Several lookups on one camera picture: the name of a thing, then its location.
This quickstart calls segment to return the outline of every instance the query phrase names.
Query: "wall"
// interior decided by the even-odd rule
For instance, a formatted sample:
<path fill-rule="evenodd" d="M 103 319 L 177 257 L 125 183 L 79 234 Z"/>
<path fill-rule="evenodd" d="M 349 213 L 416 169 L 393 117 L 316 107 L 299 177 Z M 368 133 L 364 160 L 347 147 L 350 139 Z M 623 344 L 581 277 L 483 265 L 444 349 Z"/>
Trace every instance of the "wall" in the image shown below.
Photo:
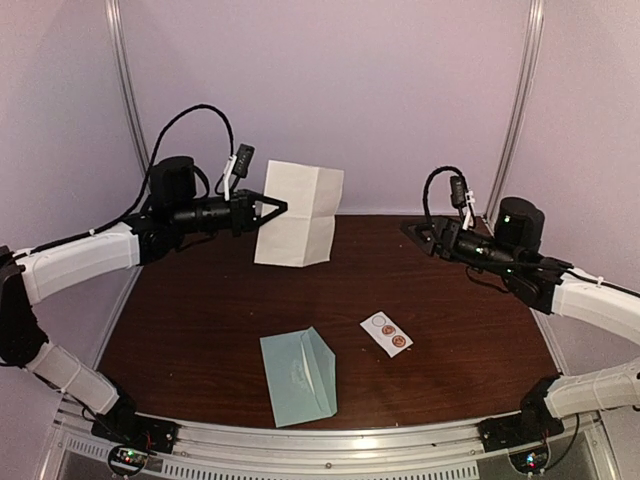
<path fill-rule="evenodd" d="M 0 4 L 0 244 L 37 245 L 101 224 L 141 175 L 126 126 L 103 2 Z M 36 308 L 52 341 L 93 362 L 132 272 L 61 292 Z M 59 398 L 0 371 L 2 478 L 34 478 Z"/>
<path fill-rule="evenodd" d="M 407 213 L 442 164 L 461 166 L 484 207 L 518 79 L 529 2 L 195 0 L 123 2 L 147 141 L 180 110 L 222 108 L 266 160 L 345 168 L 343 213 Z M 205 112 L 168 136 L 212 179 L 227 139 Z M 434 212 L 449 210 L 448 182 Z"/>
<path fill-rule="evenodd" d="M 547 2 L 538 71 L 506 194 L 547 216 L 543 253 L 640 290 L 640 4 Z M 640 348 L 577 320 L 550 319 L 570 373 Z M 640 414 L 605 414 L 624 478 L 640 478 Z"/>

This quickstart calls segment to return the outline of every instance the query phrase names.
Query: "dark wood surface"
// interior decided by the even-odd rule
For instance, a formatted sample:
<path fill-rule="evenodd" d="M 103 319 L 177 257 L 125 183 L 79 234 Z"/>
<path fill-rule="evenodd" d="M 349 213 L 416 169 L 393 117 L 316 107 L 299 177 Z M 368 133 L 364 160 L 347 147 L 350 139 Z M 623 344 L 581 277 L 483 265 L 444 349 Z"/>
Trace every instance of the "dark wood surface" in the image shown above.
<path fill-rule="evenodd" d="M 273 427 L 260 337 L 313 326 L 336 354 L 338 413 L 297 428 L 419 425 L 518 409 L 555 373 L 529 310 L 428 258 L 399 217 L 338 217 L 329 263 L 253 264 L 255 235 L 144 268 L 101 371 L 140 411 Z M 414 341 L 395 358 L 360 322 L 383 310 Z"/>

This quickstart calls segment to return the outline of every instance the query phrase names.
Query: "sticker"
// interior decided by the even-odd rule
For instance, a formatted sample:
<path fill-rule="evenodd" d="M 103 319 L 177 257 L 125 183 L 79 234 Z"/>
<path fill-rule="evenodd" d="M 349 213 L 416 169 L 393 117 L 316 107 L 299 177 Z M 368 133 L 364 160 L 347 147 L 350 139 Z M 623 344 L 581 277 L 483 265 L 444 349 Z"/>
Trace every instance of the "sticker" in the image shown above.
<path fill-rule="evenodd" d="M 413 345 L 413 341 L 384 312 L 371 315 L 360 324 L 390 357 Z"/>

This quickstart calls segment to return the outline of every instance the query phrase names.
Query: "paper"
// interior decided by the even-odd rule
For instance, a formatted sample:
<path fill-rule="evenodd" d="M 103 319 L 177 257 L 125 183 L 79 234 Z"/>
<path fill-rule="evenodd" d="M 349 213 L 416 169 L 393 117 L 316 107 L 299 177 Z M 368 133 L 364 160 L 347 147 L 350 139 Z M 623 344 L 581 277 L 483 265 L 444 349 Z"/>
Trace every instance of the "paper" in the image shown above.
<path fill-rule="evenodd" d="M 360 325 L 392 358 L 405 348 L 413 345 L 413 340 L 393 323 L 384 312 L 371 315 Z"/>
<path fill-rule="evenodd" d="M 255 263 L 306 267 L 329 261 L 343 180 L 342 170 L 269 160 L 264 194 L 289 207 L 260 228 Z M 264 208 L 266 215 L 274 207 Z"/>
<path fill-rule="evenodd" d="M 338 411 L 336 356 L 315 329 L 260 339 L 276 427 Z"/>

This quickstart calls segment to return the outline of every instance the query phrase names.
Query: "light blue envelope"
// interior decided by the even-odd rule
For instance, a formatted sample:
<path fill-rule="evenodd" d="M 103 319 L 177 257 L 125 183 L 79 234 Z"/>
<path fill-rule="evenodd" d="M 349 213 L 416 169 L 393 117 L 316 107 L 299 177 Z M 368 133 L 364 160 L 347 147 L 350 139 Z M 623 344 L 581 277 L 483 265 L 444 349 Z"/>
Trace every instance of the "light blue envelope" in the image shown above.
<path fill-rule="evenodd" d="M 263 337 L 260 346 L 276 427 L 336 414 L 336 356 L 313 327 Z"/>

